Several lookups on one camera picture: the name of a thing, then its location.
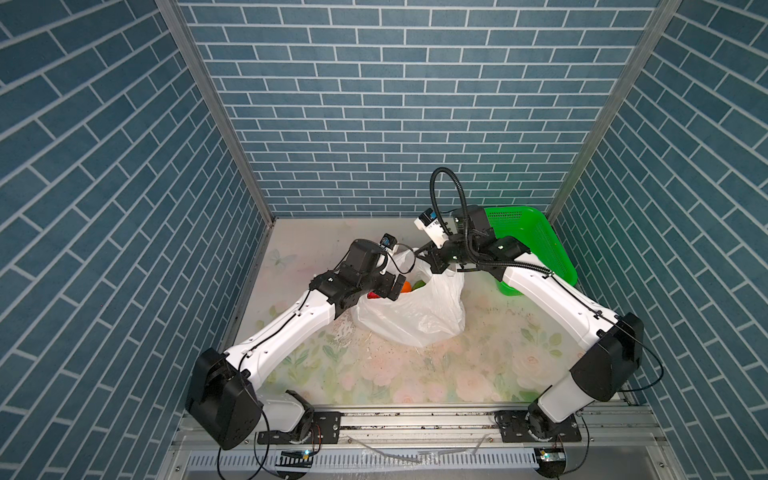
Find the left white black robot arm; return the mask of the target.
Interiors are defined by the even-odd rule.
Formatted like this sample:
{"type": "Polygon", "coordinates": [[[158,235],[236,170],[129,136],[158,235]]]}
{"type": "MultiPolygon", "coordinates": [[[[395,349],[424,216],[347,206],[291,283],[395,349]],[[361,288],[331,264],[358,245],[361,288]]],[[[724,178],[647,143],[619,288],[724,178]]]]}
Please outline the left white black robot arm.
{"type": "Polygon", "coordinates": [[[298,393],[259,397],[258,389],[297,347],[373,292],[398,298],[405,271],[394,260],[398,242],[354,240],[342,260],[315,276],[306,292],[258,333],[223,352],[197,358],[185,400],[189,414],[223,450],[249,435],[280,432],[302,442],[313,431],[314,408],[298,393]]]}

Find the white plastic bag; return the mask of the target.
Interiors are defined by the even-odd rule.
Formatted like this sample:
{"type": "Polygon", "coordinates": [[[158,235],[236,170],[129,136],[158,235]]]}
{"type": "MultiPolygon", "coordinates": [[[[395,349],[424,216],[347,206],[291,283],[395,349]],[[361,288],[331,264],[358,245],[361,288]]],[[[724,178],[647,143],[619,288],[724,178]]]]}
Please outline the white plastic bag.
{"type": "Polygon", "coordinates": [[[426,262],[403,246],[395,248],[394,262],[396,266],[388,267],[388,271],[405,273],[411,285],[418,280],[426,285],[401,293],[395,301],[363,297],[352,309],[353,321],[388,341],[419,348],[463,333],[465,275],[452,267],[433,274],[426,262]]]}

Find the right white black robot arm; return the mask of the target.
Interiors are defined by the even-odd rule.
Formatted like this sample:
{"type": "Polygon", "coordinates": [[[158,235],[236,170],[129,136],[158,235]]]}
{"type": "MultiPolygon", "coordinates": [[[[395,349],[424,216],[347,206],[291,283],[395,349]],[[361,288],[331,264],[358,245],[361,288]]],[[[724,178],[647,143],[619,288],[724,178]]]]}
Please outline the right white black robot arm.
{"type": "Polygon", "coordinates": [[[454,229],[427,209],[415,226],[430,239],[417,251],[432,272],[472,265],[519,291],[553,317],[583,348],[583,356],[528,407],[531,432],[547,439],[575,412],[610,400],[640,367],[643,322],[619,315],[562,280],[534,254],[529,243],[503,236],[481,207],[456,216],[454,229]]]}

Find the green plastic basket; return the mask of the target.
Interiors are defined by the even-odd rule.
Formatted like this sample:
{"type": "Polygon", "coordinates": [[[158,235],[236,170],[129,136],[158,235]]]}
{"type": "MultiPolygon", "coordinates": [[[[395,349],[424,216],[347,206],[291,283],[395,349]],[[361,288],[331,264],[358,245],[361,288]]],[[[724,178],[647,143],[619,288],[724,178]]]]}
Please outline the green plastic basket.
{"type": "Polygon", "coordinates": [[[485,213],[498,240],[514,237],[564,282],[576,286],[578,275],[546,216],[527,206],[486,207],[485,213]]]}

